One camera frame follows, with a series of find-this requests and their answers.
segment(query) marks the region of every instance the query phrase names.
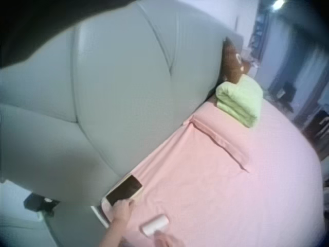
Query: mattress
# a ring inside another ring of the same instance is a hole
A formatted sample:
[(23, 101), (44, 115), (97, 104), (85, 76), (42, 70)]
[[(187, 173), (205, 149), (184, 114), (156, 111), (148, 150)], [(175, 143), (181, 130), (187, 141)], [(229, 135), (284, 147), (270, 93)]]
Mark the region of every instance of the mattress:
[(139, 228), (160, 214), (188, 247), (315, 246), (324, 234), (317, 155), (267, 101), (252, 129), (204, 103), (132, 174), (144, 186), (125, 235), (136, 247), (154, 246)]

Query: white lint roller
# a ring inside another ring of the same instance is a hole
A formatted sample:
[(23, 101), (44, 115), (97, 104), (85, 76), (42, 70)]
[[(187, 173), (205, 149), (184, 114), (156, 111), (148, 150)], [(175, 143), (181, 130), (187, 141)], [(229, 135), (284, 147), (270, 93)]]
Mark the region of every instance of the white lint roller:
[(143, 224), (140, 229), (147, 237), (153, 235), (156, 231), (164, 232), (169, 226), (169, 219), (166, 215), (159, 215), (149, 222)]

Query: folded towel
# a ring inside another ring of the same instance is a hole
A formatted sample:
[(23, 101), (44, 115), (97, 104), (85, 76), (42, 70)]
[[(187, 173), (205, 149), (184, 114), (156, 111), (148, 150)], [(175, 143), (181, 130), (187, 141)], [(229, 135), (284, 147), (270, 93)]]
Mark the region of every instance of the folded towel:
[(242, 75), (237, 84), (225, 81), (216, 88), (217, 107), (247, 127), (260, 118), (263, 90), (256, 81)]

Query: hand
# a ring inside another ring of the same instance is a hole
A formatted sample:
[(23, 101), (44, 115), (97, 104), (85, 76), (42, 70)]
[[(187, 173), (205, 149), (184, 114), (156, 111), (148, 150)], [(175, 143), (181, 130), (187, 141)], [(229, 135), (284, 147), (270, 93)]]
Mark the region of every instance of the hand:
[(113, 221), (128, 224), (135, 202), (132, 199), (119, 200), (113, 206)]
[(156, 232), (154, 238), (156, 247), (185, 247), (181, 240), (172, 235)]

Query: ceiling light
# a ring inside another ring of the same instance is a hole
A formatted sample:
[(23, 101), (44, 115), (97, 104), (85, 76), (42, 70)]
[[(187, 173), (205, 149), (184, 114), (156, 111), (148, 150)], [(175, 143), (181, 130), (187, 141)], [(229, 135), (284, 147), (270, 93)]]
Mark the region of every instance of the ceiling light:
[(276, 11), (280, 9), (283, 4), (284, 4), (284, 0), (276, 0), (275, 3), (272, 5), (272, 9)]

